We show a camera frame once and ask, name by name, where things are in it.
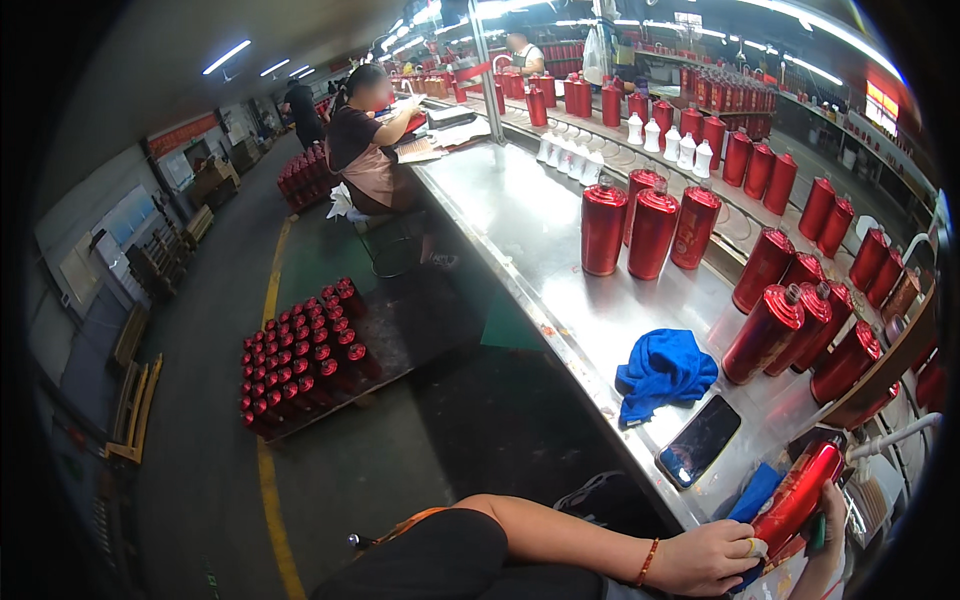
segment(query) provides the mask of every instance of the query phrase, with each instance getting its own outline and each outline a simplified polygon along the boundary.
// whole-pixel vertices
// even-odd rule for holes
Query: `red bracelet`
[[[643,580],[647,578],[647,570],[650,569],[650,562],[654,560],[654,553],[657,552],[658,543],[660,543],[660,538],[654,538],[654,544],[650,546],[650,554],[647,555],[647,562],[643,564],[640,574],[636,576],[636,586],[638,588],[643,585]]]

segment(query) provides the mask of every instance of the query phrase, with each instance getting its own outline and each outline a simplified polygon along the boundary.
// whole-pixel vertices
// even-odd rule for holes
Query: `smartphone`
[[[681,490],[704,474],[740,427],[740,416],[719,394],[657,456],[664,473]]]

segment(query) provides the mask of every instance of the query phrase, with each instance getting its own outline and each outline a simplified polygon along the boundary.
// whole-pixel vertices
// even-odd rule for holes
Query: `ceiling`
[[[290,59],[277,70],[285,75],[366,49],[394,24],[407,1],[133,0],[59,115],[47,177],[38,190],[40,212],[140,138],[282,89],[286,77],[259,77],[281,60]],[[202,75],[245,39],[252,43]],[[227,84],[224,69],[234,78]],[[317,76],[328,72],[318,69]]]

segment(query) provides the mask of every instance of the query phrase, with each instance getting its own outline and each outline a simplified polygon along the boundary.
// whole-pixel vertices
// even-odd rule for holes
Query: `yellow floor line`
[[[290,219],[283,220],[280,237],[276,240],[274,252],[274,266],[270,271],[270,283],[267,285],[267,299],[263,304],[263,323],[268,322],[276,314],[276,293],[280,287],[280,267],[283,264],[283,248],[287,244],[287,234],[290,233]],[[256,458],[260,468],[260,495],[263,497],[263,512],[267,518],[267,530],[270,532],[270,543],[274,547],[276,567],[280,571],[280,580],[287,590],[290,600],[306,600],[303,584],[297,574],[297,565],[290,550],[290,541],[287,539],[287,530],[283,526],[283,515],[280,513],[280,494],[276,489],[276,469],[274,457],[263,443],[263,438],[256,438]]]

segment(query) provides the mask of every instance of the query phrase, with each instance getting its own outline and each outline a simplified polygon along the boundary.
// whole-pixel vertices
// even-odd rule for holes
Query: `worker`
[[[408,105],[388,123],[373,119],[387,105],[390,80],[375,64],[361,64],[341,86],[333,102],[327,132],[326,160],[350,193],[353,207],[369,215],[422,212],[418,188],[409,171],[397,168],[392,146],[406,133],[410,119],[422,111]],[[459,258],[434,252],[436,243],[432,210],[425,210],[420,263],[452,269]]]
[[[300,84],[296,79],[287,82],[287,95],[283,97],[283,106],[280,107],[282,114],[293,114],[294,121],[297,123],[297,139],[306,150],[316,142],[324,141],[326,137],[324,127],[321,122],[321,115],[313,104],[313,90],[308,85]],[[329,122],[326,113],[323,114],[323,120]]]
[[[507,70],[519,73],[523,77],[543,75],[543,52],[537,46],[527,41],[527,36],[515,32],[507,36],[507,49],[514,59]]]
[[[839,565],[846,505],[831,481],[821,499],[825,547],[807,561],[789,600],[819,599]],[[650,600],[639,584],[718,596],[758,564],[753,533],[724,519],[644,540],[522,498],[478,494],[401,523],[310,598]]]

